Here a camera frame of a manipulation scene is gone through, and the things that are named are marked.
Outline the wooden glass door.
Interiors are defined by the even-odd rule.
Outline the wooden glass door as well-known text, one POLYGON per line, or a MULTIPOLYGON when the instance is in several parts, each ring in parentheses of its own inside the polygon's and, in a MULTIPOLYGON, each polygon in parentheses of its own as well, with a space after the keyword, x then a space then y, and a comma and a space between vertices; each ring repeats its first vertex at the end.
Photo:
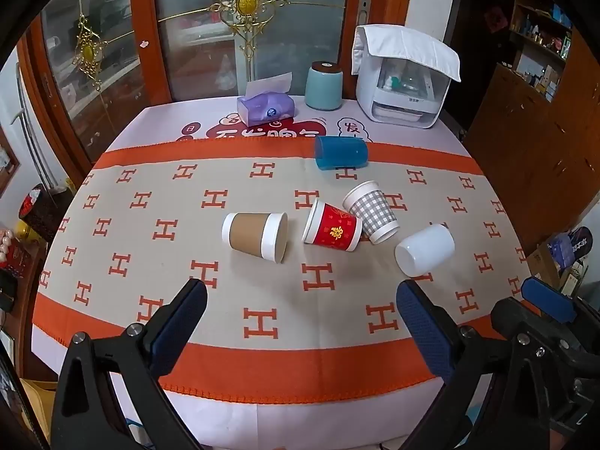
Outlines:
POLYGON ((410 0, 47 0, 18 40, 15 120, 46 185, 80 183, 146 108, 238 96, 250 81, 350 65, 355 27, 410 0))

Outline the blue plastic cup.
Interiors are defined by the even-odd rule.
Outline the blue plastic cup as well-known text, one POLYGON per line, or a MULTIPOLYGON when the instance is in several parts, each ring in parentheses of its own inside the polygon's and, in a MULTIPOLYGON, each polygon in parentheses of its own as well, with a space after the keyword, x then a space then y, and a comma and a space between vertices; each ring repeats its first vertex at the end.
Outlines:
POLYGON ((359 137, 321 135, 314 142, 314 158, 322 171, 360 169, 368 164, 368 148, 359 137))

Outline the white plastic cup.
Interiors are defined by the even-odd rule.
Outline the white plastic cup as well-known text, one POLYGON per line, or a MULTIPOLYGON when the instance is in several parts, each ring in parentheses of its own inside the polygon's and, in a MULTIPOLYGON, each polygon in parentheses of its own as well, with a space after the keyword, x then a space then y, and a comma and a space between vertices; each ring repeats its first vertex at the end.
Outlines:
POLYGON ((394 249, 394 256, 404 274, 418 278, 449 260, 455 248, 450 230, 441 223, 435 223, 401 240, 394 249))

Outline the white countertop appliance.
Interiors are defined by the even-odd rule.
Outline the white countertop appliance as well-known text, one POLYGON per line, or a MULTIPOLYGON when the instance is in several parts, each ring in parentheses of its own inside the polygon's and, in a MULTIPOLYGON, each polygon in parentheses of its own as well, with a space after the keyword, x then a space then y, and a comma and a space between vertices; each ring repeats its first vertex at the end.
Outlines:
POLYGON ((373 122, 428 129, 440 115, 451 82, 410 60, 368 54, 360 66, 356 99, 373 122))

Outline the white cloth on appliance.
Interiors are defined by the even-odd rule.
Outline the white cloth on appliance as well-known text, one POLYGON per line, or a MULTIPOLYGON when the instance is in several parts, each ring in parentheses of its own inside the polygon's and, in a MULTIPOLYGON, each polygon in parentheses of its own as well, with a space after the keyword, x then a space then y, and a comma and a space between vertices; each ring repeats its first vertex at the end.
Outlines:
POLYGON ((355 28, 351 74, 358 75, 366 55, 405 59, 436 70, 457 83, 459 55, 442 41, 403 25, 373 23, 355 28))

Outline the grey checked paper cup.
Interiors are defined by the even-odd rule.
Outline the grey checked paper cup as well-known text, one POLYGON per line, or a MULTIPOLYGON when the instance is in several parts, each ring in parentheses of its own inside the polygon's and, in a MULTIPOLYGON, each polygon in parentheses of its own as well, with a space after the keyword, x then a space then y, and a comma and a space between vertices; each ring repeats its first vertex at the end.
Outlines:
POLYGON ((362 230, 373 245, 378 245, 400 229, 387 198, 375 181, 367 181, 354 187, 343 199, 346 212, 362 221, 362 230))

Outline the orange beige H-pattern tablecloth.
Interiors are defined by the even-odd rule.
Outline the orange beige H-pattern tablecloth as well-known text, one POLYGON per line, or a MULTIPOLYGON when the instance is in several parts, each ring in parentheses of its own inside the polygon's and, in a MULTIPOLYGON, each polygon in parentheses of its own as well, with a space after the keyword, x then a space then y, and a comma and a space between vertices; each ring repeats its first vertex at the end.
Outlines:
POLYGON ((71 202, 40 275, 33 352, 62 366, 70 338, 143 323, 189 278, 205 311, 160 381, 200 442, 230 449, 341 449, 408 434, 440 388, 402 322, 402 238, 445 225, 454 255, 419 277, 457 323, 491 335, 494 304, 530 274, 496 193, 443 124, 374 123, 357 103, 246 129, 231 97, 142 111, 71 202), (316 166, 317 136, 362 138, 363 168, 316 166), (400 229, 353 252, 302 242, 316 199, 375 181, 400 229), (230 249, 228 213, 284 212, 281 263, 230 249))

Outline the light blue canister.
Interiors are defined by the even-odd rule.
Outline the light blue canister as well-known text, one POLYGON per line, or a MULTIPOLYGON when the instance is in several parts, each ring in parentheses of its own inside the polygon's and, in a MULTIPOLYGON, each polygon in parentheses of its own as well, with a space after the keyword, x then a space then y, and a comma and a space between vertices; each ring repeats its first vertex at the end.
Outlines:
POLYGON ((315 61, 308 70, 305 103, 321 111, 337 110, 342 105, 343 70, 337 63, 315 61))

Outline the purple tissue pack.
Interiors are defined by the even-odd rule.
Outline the purple tissue pack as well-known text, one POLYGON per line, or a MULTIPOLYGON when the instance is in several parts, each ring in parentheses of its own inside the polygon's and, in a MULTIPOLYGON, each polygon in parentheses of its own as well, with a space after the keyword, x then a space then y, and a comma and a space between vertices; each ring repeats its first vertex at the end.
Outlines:
POLYGON ((256 79, 246 84, 244 96, 237 99, 237 113, 247 127, 293 118, 295 102, 288 95, 291 72, 256 79))

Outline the brown paper cup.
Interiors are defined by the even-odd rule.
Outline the brown paper cup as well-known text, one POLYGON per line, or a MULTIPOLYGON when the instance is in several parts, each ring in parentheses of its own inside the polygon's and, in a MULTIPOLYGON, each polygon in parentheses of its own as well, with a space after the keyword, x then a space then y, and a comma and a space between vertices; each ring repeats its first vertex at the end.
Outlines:
POLYGON ((281 263, 288 242, 288 216, 284 212, 228 213, 222 239, 232 250, 281 263))

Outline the dark wooden shelf cabinet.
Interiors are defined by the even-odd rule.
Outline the dark wooden shelf cabinet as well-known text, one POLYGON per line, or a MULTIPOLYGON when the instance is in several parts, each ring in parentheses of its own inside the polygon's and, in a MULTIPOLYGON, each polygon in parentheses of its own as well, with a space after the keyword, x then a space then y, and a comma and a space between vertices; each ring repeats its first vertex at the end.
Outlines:
POLYGON ((466 136, 526 253, 599 195, 599 64, 552 0, 514 0, 507 57, 466 136))

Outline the red paper cup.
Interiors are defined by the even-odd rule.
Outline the red paper cup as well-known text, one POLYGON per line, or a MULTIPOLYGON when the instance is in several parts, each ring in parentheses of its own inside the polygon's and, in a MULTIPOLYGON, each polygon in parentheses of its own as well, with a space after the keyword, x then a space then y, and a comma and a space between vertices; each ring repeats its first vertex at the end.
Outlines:
POLYGON ((353 252, 362 235, 362 220, 349 212, 316 199, 302 235, 307 245, 353 252))

